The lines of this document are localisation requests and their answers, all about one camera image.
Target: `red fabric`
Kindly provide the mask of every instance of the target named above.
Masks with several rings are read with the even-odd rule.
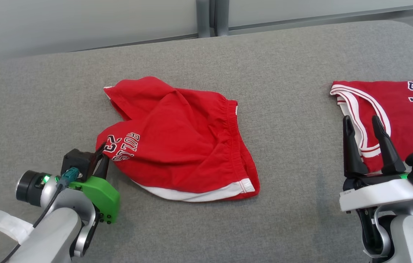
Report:
[[[348,100],[348,94],[351,93],[357,103]],[[367,132],[368,147],[378,144],[372,127],[372,116],[377,114],[382,120],[385,129],[387,123],[390,125],[390,137],[402,160],[413,153],[413,81],[335,81],[333,82],[332,95],[338,95],[338,104],[350,104],[352,115],[358,115],[362,121],[363,127]],[[376,100],[380,107],[375,107],[370,100]],[[386,113],[387,120],[381,117],[382,112]],[[364,153],[370,153],[374,150],[364,150]],[[368,166],[370,172],[375,172],[383,167],[381,155],[365,157],[363,161]]]
[[[228,199],[260,191],[255,164],[238,131],[235,100],[173,88],[155,77],[122,80],[104,91],[124,121],[104,130],[96,148],[106,142],[104,153],[131,180],[204,193],[249,178],[255,191]]]

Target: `white tape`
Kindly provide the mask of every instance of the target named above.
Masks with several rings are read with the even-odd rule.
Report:
[[[20,245],[28,239],[33,229],[32,224],[0,210],[0,232],[18,241]]]

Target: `teal connector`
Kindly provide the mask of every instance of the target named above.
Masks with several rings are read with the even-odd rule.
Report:
[[[56,187],[62,185],[62,189],[67,188],[70,183],[76,181],[79,174],[80,171],[75,167],[68,169],[65,173],[63,173],[60,180],[57,182]]]

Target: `folded jersey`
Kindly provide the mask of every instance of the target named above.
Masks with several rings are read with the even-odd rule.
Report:
[[[371,118],[378,115],[402,160],[413,152],[413,81],[335,81],[331,95],[337,96],[344,115],[353,121],[360,154],[369,172],[383,167],[380,146]]]
[[[97,137],[131,180],[162,198],[188,202],[258,194],[252,157],[238,131],[237,102],[173,88],[155,77],[104,88],[123,122]]]

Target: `gray fabric surface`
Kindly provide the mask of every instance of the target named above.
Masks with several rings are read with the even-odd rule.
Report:
[[[120,121],[102,87],[156,76],[238,100],[261,181],[256,198],[181,203],[147,193],[110,166],[119,221],[98,227],[75,262],[367,262],[359,220],[340,211],[342,113],[333,80],[413,80],[413,28],[356,22],[43,55],[0,63],[0,209],[27,169],[58,173]],[[0,233],[0,260],[14,242]]]

